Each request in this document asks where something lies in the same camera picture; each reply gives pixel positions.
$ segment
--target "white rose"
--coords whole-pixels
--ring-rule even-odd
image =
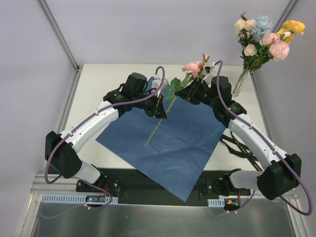
[[[253,44],[249,44],[243,52],[246,56],[253,56],[257,54],[257,49],[256,46],[254,46]]]
[[[287,37],[290,37],[291,36],[291,32],[287,31],[287,32],[283,32],[281,35],[284,35],[283,36],[283,39],[287,38]]]
[[[255,22],[255,20],[247,20],[245,22],[245,25],[243,26],[243,28],[247,31],[251,31],[253,29],[253,23]]]
[[[237,20],[235,22],[235,33],[236,33],[236,35],[239,34],[239,32],[243,29],[244,25],[245,25],[245,21],[242,20],[242,19],[239,19],[239,20]]]

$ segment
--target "yellow rose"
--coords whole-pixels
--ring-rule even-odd
[[[293,25],[292,21],[284,21],[281,28],[286,28],[286,29],[290,30],[292,25]]]
[[[281,29],[277,32],[277,35],[278,35],[278,36],[281,36],[282,33],[287,32],[287,31],[288,31],[287,28],[281,28]]]
[[[291,34],[289,37],[286,37],[285,39],[283,39],[284,42],[290,44],[291,40],[295,37],[295,34]]]
[[[292,24],[291,27],[291,32],[295,33],[295,34],[304,34],[304,29],[305,29],[305,24],[300,22],[300,21],[296,21],[295,23]]]

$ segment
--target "artificial flower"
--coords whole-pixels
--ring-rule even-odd
[[[278,32],[277,35],[281,37],[281,34],[283,34],[284,32],[287,32],[288,29],[287,28],[281,28]]]
[[[282,34],[284,34],[283,36],[283,41],[286,42],[286,43],[291,43],[291,40],[295,37],[295,34],[291,33],[290,36],[288,36],[288,29],[287,28],[281,28],[278,32],[277,32],[277,35],[281,37]]]
[[[289,32],[289,31],[286,31],[286,32],[283,32],[282,34],[281,34],[281,36],[282,36],[282,39],[285,39],[285,38],[288,38],[288,37],[290,37],[291,36],[291,32]]]
[[[261,46],[268,46],[269,44],[277,43],[280,41],[280,36],[276,33],[265,34],[259,41]]]
[[[247,47],[245,48],[245,50],[243,51],[245,56],[253,56],[255,54],[257,54],[257,49],[256,46],[253,44],[249,44],[247,45]]]
[[[266,33],[270,33],[272,29],[272,22],[268,16],[258,16],[253,23],[253,36],[256,41],[259,41]]]
[[[295,21],[291,27],[291,32],[295,34],[304,34],[305,24],[300,21]]]
[[[290,30],[292,25],[293,25],[293,21],[284,21],[281,28],[285,28],[287,30]]]
[[[291,40],[296,36],[296,34],[291,34],[289,37],[286,37],[283,39],[284,42],[286,43],[291,43]]]
[[[192,73],[193,77],[197,78],[202,64],[203,63],[200,61],[189,63],[182,68],[182,71],[185,73]]]
[[[247,20],[245,21],[245,25],[243,26],[243,28],[247,31],[251,31],[253,29],[253,23],[255,22],[255,20]]]
[[[236,35],[239,35],[240,31],[243,29],[245,25],[245,21],[242,19],[239,19],[235,22],[235,33]]]
[[[209,55],[204,55],[203,54],[203,62],[207,63],[209,61]]]
[[[273,60],[280,61],[287,57],[290,51],[290,46],[288,43],[280,41],[278,43],[272,44],[269,50],[273,56]]]
[[[282,28],[286,28],[287,31],[290,31],[294,34],[304,34],[305,24],[300,21],[284,21]]]

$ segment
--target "blue rose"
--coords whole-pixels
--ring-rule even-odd
[[[256,41],[259,41],[266,33],[270,33],[272,30],[272,21],[268,16],[258,16],[253,23],[253,36]]]

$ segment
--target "peach rose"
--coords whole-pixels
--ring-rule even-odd
[[[273,56],[273,60],[280,61],[287,57],[290,51],[290,46],[288,43],[280,41],[278,43],[272,44],[270,47],[270,53]]]
[[[247,45],[247,47],[245,48],[245,50],[243,51],[245,56],[253,56],[257,54],[257,49],[256,46],[253,44],[249,44]]]
[[[280,36],[276,33],[268,33],[265,34],[259,41],[260,45],[263,46],[268,46],[273,43],[277,43],[280,41]]]
[[[192,73],[193,77],[197,78],[201,65],[202,63],[200,61],[189,63],[182,68],[182,71],[185,73]]]
[[[245,25],[245,21],[242,19],[239,19],[235,22],[235,33],[236,35],[239,35],[240,31],[243,29],[244,25]]]
[[[247,20],[245,22],[245,25],[243,26],[243,28],[247,31],[251,31],[253,29],[253,23],[255,22],[255,20]]]

